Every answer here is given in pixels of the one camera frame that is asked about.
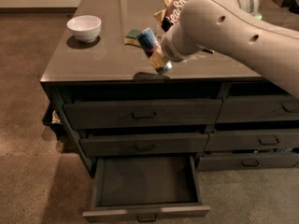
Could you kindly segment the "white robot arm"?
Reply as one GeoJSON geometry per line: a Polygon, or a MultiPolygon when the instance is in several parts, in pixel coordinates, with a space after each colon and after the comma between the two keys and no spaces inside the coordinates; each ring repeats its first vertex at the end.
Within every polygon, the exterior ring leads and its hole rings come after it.
{"type": "Polygon", "coordinates": [[[299,97],[299,32],[255,18],[260,0],[187,0],[150,64],[163,69],[200,50],[229,56],[299,97]]]}

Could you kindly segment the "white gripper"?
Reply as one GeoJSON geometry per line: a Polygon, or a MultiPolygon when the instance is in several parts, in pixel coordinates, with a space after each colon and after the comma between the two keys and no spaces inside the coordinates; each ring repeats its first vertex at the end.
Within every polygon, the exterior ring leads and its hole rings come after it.
{"type": "Polygon", "coordinates": [[[157,48],[149,58],[149,63],[156,70],[164,70],[169,60],[179,63],[203,49],[179,28],[170,28],[163,35],[161,47],[162,49],[157,48]]]}

